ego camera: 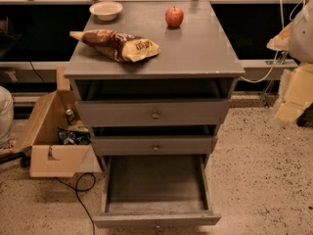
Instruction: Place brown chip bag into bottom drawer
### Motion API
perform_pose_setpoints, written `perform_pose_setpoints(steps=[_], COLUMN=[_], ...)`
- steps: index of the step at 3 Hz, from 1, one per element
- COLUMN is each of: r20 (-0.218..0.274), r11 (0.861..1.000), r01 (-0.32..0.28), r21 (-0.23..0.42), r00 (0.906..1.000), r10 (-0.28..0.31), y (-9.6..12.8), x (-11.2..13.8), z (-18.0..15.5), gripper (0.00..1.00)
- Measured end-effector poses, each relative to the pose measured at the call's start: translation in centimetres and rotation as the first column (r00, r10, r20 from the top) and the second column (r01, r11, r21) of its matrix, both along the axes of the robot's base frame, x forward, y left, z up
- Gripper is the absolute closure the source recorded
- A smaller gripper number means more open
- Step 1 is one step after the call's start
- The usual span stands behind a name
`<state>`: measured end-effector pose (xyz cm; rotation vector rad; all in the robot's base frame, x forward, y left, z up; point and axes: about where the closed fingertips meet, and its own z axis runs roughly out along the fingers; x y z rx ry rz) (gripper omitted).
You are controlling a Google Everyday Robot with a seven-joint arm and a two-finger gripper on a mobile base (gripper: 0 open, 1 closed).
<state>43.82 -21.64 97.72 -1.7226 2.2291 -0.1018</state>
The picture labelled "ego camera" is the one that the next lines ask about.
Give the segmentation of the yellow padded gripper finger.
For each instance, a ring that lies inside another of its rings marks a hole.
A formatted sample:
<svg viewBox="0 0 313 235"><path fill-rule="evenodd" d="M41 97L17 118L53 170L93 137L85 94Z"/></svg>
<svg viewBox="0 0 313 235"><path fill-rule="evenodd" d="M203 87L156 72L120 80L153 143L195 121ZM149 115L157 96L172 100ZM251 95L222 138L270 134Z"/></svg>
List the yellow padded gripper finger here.
<svg viewBox="0 0 313 235"><path fill-rule="evenodd" d="M293 71L284 70L279 87L279 98L273 107L277 124L290 124L313 104L313 65L301 63Z"/></svg>
<svg viewBox="0 0 313 235"><path fill-rule="evenodd" d="M269 40L266 47L274 51L289 51L292 25L293 23L286 25L276 36Z"/></svg>

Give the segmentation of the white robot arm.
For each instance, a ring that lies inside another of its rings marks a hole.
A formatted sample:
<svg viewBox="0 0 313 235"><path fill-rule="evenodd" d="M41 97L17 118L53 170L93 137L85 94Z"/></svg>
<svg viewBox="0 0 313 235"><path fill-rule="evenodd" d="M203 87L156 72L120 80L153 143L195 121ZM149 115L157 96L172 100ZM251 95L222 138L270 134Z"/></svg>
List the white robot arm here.
<svg viewBox="0 0 313 235"><path fill-rule="evenodd" d="M300 61L295 70L283 71L279 99L273 108L274 122L284 126L296 122L313 104L313 0L269 40L267 48L288 51Z"/></svg>

